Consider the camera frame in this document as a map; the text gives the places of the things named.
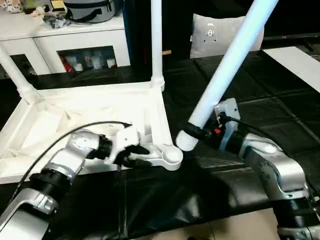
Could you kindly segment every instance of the white tube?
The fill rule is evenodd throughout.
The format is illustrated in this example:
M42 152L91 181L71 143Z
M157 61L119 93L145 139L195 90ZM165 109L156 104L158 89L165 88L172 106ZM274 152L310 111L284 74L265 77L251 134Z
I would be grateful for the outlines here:
M162 71L162 0L151 0L152 77L151 86L165 89Z
M28 104L33 104L41 97L38 91L32 86L20 72L12 58L0 45L0 64L15 84L20 97L26 100Z
M259 32L266 24L277 2L278 0L254 0L241 28L195 107L189 119L190 123L200 128L204 127L253 46ZM180 131L175 142L183 151L191 151L195 148L198 140L184 131Z

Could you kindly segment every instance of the black mat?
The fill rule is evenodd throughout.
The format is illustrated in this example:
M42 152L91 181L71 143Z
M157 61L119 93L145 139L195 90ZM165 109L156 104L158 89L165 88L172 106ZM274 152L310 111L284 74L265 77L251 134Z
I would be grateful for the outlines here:
M163 100L173 138L189 118L221 57L164 66ZM40 76L38 89L148 81L145 69L121 67ZM18 102L2 88L4 123ZM4 101L6 95L10 101ZM263 52L250 53L225 93L242 120L273 135L320 189L320 94ZM0 186L0 212L14 184ZM237 156L199 143L181 168L131 169L79 176L45 239L132 239L270 207L257 175Z

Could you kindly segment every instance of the tile floor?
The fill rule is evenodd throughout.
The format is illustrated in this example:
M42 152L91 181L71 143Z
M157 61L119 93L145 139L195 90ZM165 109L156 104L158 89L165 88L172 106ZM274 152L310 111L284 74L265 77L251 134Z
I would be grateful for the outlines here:
M272 209L156 233L138 240L279 240Z

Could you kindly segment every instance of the cable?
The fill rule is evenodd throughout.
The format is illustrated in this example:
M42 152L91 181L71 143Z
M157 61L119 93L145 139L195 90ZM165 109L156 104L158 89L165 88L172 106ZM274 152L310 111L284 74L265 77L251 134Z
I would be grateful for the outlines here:
M66 136L89 126L93 126L93 125L100 125L100 124L121 124L123 125L125 128L131 126L131 124L129 123L125 123L125 122L121 122L121 121L96 121L96 122L91 122L79 127L76 127L70 131L68 131L67 133L65 133L64 135L62 135L61 137L59 137L57 140L55 140L33 163L32 165L29 167L29 169L25 172L25 174L22 176L21 180L19 181L18 185L15 188L15 191L8 203L11 204L11 202L15 199L15 197L18 195L18 192L21 190L21 186L24 183L24 181L26 180L26 178L28 177L28 175L30 174L30 172L32 171L32 169L36 166L36 164L44 157L44 155L47 154L47 152L50 151L50 149L53 148L54 145L56 145L58 142L60 142L62 139L64 139Z
M310 178L307 175L305 176L305 181L308 186L308 189L312 190L318 197L320 197L320 191L316 189L315 185L312 183L312 181L310 180ZM317 201L316 201L315 197L312 195L311 191L309 191L309 192L311 194L311 197L313 198L312 199L313 203L318 205Z

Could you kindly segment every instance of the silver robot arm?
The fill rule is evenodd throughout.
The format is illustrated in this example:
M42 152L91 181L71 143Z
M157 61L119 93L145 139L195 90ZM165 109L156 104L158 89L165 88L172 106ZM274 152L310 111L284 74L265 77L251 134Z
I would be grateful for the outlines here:
M40 173L30 177L28 188L22 189L0 216L1 240L41 240L50 217L85 164L85 159L98 158L112 164L119 153L127 157L127 147L137 146L139 136L133 126L116 133L112 139L85 129L70 136Z
M320 221L302 167L272 140L238 130L234 98L219 103L205 128L186 122L183 131L214 149L238 155L258 175L271 201L283 240L320 240Z

